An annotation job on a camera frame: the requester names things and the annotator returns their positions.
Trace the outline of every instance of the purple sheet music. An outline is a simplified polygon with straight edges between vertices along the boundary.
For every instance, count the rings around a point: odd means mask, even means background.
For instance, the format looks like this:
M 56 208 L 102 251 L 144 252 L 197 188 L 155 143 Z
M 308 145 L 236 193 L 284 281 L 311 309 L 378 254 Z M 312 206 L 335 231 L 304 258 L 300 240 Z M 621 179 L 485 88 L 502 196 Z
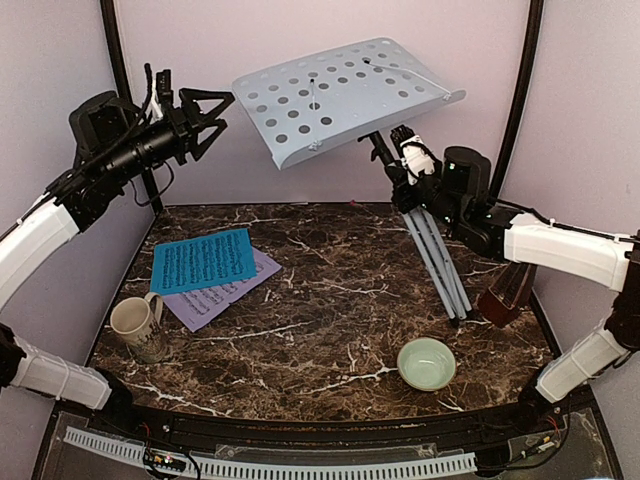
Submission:
M 201 290 L 166 295 L 163 296 L 164 303 L 189 330 L 199 330 L 282 268 L 255 248 L 253 258 L 256 262 L 255 277 Z

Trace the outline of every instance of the purple wall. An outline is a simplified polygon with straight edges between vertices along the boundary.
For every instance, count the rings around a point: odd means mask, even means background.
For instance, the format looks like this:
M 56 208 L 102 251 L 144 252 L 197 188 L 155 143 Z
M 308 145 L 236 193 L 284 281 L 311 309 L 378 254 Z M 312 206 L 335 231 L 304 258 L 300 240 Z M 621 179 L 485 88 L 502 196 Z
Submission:
M 0 230 L 73 162 L 72 110 L 113 89 L 99 3 L 11 2 L 0 15 Z M 83 363 L 111 298 L 152 220 L 119 199 L 59 250 L 10 300 L 0 321 L 34 345 Z M 52 402 L 0 395 L 3 480 L 30 478 Z
M 118 2 L 131 69 L 174 69 L 175 88 L 229 89 L 241 75 L 368 38 L 388 36 L 467 98 L 412 120 L 442 153 L 500 148 L 520 61 L 527 2 L 505 0 L 236 0 Z M 142 76 L 133 82 L 142 94 Z M 215 148 L 177 177 L 168 204 L 388 201 L 391 186 L 371 147 L 351 142 L 279 172 L 238 102 Z
M 504 198 L 558 221 L 640 228 L 640 3 L 547 2 Z M 612 292 L 543 270 L 536 291 L 563 348 L 609 314 Z M 640 362 L 593 382 L 625 478 L 640 478 Z

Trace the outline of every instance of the paper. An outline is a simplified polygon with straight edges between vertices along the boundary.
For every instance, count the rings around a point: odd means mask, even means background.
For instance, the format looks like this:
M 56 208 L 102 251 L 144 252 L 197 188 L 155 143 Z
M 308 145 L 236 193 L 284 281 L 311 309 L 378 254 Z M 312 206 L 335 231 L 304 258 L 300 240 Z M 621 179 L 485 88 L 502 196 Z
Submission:
M 151 291 L 188 292 L 256 275 L 246 228 L 157 245 L 153 251 Z
M 167 295 L 163 297 L 164 303 L 189 330 L 195 332 L 282 268 L 255 248 L 253 248 L 253 259 L 257 272 L 253 278 L 177 295 Z

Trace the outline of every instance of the marble surface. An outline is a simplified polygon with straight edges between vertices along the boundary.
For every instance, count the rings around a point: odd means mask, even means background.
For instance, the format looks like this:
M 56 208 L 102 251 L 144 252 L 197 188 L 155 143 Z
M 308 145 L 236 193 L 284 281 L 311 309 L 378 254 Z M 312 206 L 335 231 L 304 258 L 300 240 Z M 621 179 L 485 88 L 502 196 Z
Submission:
M 148 292 L 153 247 L 246 227 L 283 269 L 195 334 L 165 309 L 171 355 L 139 365 L 105 326 L 92 366 L 119 376 L 136 403 L 285 421 L 386 420 L 514 402 L 551 359 L 529 310 L 498 329 L 452 328 L 402 218 L 387 204 L 169 207 L 118 300 Z M 503 268 L 447 241 L 472 303 Z M 396 355 L 430 336 L 456 356 L 438 392 L 406 385 Z

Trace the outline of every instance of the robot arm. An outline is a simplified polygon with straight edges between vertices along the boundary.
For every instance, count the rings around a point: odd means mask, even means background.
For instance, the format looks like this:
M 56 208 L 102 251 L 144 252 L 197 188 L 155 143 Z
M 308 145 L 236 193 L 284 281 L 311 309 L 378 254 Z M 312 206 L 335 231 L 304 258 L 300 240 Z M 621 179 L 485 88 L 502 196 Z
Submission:
M 538 372 L 519 397 L 519 425 L 528 429 L 551 404 L 630 353 L 640 350 L 640 243 L 637 237 L 593 232 L 547 220 L 533 209 L 488 196 L 490 161 L 466 147 L 449 147 L 438 160 L 405 127 L 391 132 L 395 160 L 378 132 L 368 136 L 402 213 L 422 206 L 447 225 L 453 239 L 475 253 L 542 265 L 620 292 L 613 313 L 586 338 Z
M 0 237 L 0 310 L 49 256 L 89 228 L 114 198 L 124 195 L 123 187 L 129 181 L 146 169 L 165 165 L 172 157 L 179 165 L 186 163 L 187 153 L 199 160 L 226 128 L 218 116 L 234 101 L 231 93 L 181 89 L 181 106 L 176 108 L 171 72 L 159 72 L 152 88 L 148 65 L 145 71 L 148 91 L 142 108 L 128 104 L 115 92 L 105 92 L 70 115 L 78 144 L 73 168 L 49 185 L 34 206 Z M 152 94 L 157 119 L 153 123 L 146 115 Z M 220 103 L 202 113 L 199 100 Z M 213 133 L 198 141 L 199 134 L 211 127 L 215 128 Z M 43 352 L 0 324 L 0 388 L 9 385 L 96 410 L 117 402 L 112 392 L 122 389 L 107 372 L 79 367 Z

